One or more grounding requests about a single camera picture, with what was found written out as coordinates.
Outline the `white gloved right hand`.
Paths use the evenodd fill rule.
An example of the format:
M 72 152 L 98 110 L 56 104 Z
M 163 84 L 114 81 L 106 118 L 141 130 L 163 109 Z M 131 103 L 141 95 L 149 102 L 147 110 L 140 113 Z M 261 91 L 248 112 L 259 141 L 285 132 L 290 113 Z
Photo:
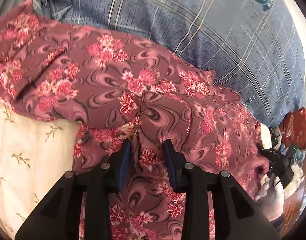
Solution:
M 254 200 L 259 204 L 262 213 L 273 221 L 283 214 L 284 189 L 279 177 L 263 176 L 260 180 L 260 190 Z

